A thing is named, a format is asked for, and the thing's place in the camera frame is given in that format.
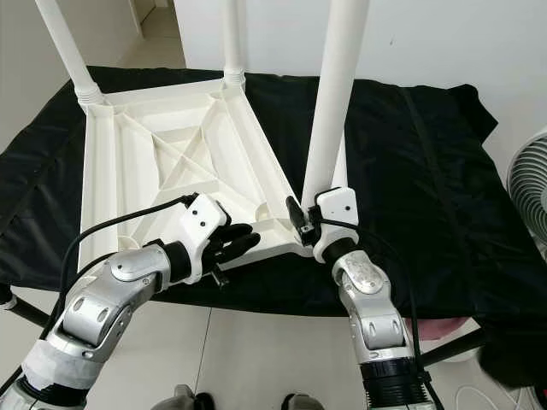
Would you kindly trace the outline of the white plastic table leg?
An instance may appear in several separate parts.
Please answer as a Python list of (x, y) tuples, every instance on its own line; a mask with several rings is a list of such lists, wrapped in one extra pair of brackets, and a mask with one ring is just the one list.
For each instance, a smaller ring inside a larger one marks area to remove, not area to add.
[(85, 59), (79, 53), (78, 45), (75, 43), (74, 36), (57, 0), (34, 0), (34, 2), (71, 79), (74, 95), (77, 97), (79, 105), (104, 104), (104, 94), (91, 77), (90, 71), (87, 70)]
[(224, 82), (242, 87), (244, 83), (241, 26), (239, 26), (239, 0), (222, 0), (222, 50), (224, 57)]
[(345, 153), (341, 149), (336, 155), (335, 165), (333, 165), (332, 188), (348, 187), (348, 173), (345, 166)]
[(370, 0), (331, 0), (309, 140), (302, 204), (333, 187)]

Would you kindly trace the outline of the black tablecloth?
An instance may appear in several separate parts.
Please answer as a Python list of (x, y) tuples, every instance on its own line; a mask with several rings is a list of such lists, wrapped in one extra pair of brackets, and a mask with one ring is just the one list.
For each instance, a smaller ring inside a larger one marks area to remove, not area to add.
[[(104, 93), (222, 78), (200, 69), (89, 67)], [(245, 93), (300, 195), (317, 77), (246, 74)], [(356, 79), (345, 125), (362, 239), (396, 286), (413, 281), (419, 321), (469, 317), (485, 329), (482, 370), (509, 387), (547, 386), (547, 261), (482, 142), (497, 126), (471, 85)], [(0, 279), (58, 290), (79, 233), (85, 112), (71, 81), (0, 156)], [(154, 301), (277, 315), (345, 317), (328, 268), (274, 259), (226, 271), (229, 284), (173, 286)]]

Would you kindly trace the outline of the grey left robot foot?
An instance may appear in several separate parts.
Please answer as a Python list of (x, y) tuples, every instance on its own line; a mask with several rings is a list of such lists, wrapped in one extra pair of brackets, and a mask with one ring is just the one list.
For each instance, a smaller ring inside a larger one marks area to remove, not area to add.
[(188, 385), (177, 385), (172, 397), (157, 402), (151, 410), (215, 410), (215, 400), (209, 393), (195, 393)]

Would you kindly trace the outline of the grey right robot foot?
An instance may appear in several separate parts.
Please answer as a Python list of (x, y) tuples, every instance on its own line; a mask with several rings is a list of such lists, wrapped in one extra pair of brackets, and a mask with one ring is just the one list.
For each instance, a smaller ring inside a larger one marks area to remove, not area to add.
[(279, 410), (326, 410), (320, 400), (312, 395), (293, 393), (286, 395)]

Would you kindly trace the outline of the white plastic table top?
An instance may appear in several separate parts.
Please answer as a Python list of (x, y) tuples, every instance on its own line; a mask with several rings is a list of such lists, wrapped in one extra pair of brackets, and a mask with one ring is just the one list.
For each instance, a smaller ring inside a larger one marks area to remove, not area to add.
[(291, 223), (294, 197), (284, 169), (241, 85), (222, 78), (187, 85), (142, 86), (86, 104), (85, 169), (79, 226), (117, 216), (129, 221), (79, 244), (78, 263), (161, 239), (179, 241), (181, 206), (168, 200), (211, 196), (235, 223), (261, 236), (231, 269), (276, 259), (311, 261)]

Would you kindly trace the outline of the pink cloth bundle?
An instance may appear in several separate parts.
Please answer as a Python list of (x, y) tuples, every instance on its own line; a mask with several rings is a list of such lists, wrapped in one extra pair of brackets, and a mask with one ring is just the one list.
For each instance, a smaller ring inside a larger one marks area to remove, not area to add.
[(458, 331), (463, 325), (469, 321), (468, 317), (461, 318), (433, 318), (422, 320), (421, 339), (422, 340), (438, 340), (445, 338), (450, 333)]

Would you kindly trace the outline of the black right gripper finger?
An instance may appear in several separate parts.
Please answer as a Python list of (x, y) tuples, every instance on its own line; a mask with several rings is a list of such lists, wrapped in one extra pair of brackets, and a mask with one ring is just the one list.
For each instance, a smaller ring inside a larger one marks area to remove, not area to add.
[(313, 224), (311, 223), (309, 216), (303, 208), (301, 208), (297, 199), (294, 198), (294, 196), (287, 196), (285, 199), (285, 205), (294, 230), (297, 231), (298, 237), (312, 237)]

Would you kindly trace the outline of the grey robot foot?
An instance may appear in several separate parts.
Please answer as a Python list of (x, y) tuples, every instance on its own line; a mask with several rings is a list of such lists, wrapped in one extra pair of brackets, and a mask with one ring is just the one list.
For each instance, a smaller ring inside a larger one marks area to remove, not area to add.
[(215, 400), (209, 393), (195, 393), (188, 385), (177, 385), (172, 397), (157, 402), (151, 410), (215, 410)]
[(279, 410), (326, 410), (320, 400), (312, 395), (293, 393), (286, 395)]

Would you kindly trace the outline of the black metal table leg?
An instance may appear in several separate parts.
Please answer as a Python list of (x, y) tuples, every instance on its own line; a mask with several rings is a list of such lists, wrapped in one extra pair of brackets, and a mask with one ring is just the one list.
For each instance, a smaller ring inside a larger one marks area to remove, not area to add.
[(435, 366), (441, 362), (457, 363), (472, 359), (477, 351), (487, 343), (487, 336), (482, 329), (470, 331), (437, 345), (437, 347), (423, 352), (422, 366)]
[(28, 323), (39, 325), (40, 328), (46, 328), (50, 324), (50, 314), (45, 313), (42, 309), (28, 303), (18, 296), (8, 297), (1, 300), (0, 308), (3, 311), (11, 312), (17, 317), (27, 320)]

